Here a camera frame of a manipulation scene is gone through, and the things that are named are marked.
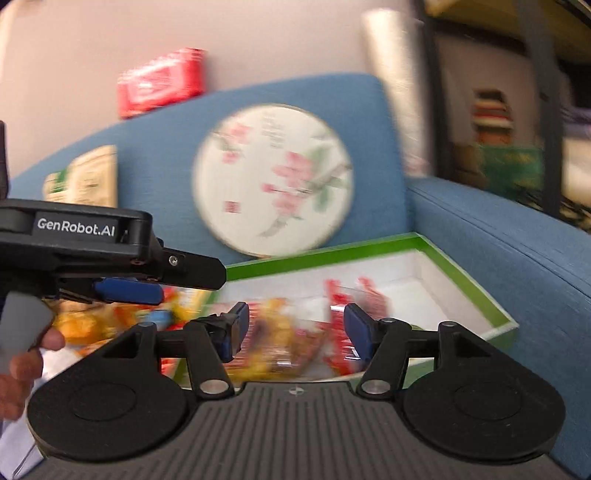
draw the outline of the gray handle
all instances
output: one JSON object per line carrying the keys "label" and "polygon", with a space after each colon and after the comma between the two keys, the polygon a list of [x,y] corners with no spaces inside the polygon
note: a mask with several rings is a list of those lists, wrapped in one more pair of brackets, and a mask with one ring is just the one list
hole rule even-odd
{"label": "gray handle", "polygon": [[41,299],[17,291],[8,293],[0,316],[0,374],[9,374],[14,355],[37,344],[53,317]]}

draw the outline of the textured gray plate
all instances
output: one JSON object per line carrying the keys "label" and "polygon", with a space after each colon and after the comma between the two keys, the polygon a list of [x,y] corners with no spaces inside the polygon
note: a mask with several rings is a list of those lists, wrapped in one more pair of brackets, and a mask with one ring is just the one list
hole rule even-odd
{"label": "textured gray plate", "polygon": [[203,404],[162,448],[133,460],[48,459],[27,480],[568,480],[542,456],[511,466],[448,458],[407,431],[392,405],[347,383],[247,384]]}

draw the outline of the red box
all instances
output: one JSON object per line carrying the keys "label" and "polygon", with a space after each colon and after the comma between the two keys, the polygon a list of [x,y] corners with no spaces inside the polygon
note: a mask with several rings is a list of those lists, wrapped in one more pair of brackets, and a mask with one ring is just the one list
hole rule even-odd
{"label": "red box", "polygon": [[182,48],[121,74],[119,116],[130,118],[205,93],[205,51]]}

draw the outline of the round black base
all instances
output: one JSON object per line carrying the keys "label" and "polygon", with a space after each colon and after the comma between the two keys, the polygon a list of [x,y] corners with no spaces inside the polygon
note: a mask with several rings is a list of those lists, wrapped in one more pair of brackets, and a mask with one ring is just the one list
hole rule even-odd
{"label": "round black base", "polygon": [[78,367],[42,386],[29,403],[29,426],[46,455],[130,458],[162,443],[185,419],[183,391],[163,375]]}
{"label": "round black base", "polygon": [[463,459],[512,463],[545,453],[564,422],[558,392],[525,369],[472,358],[418,379],[403,410],[415,432]]}

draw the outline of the sofa cushion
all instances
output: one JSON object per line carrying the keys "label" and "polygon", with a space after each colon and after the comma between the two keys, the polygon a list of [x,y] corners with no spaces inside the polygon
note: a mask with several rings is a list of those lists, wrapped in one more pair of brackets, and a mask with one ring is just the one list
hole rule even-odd
{"label": "sofa cushion", "polygon": [[191,176],[197,149],[216,124],[259,103],[284,103],[310,111],[336,131],[348,150],[353,163],[353,204],[326,245],[408,232],[399,143],[382,86],[365,74],[308,77],[212,93],[147,113],[80,140],[31,167],[13,179],[10,196],[39,199],[46,175],[65,168],[86,151],[115,144],[121,207],[152,213],[156,234],[170,247],[216,256],[225,264],[247,260],[214,238],[199,218]]}

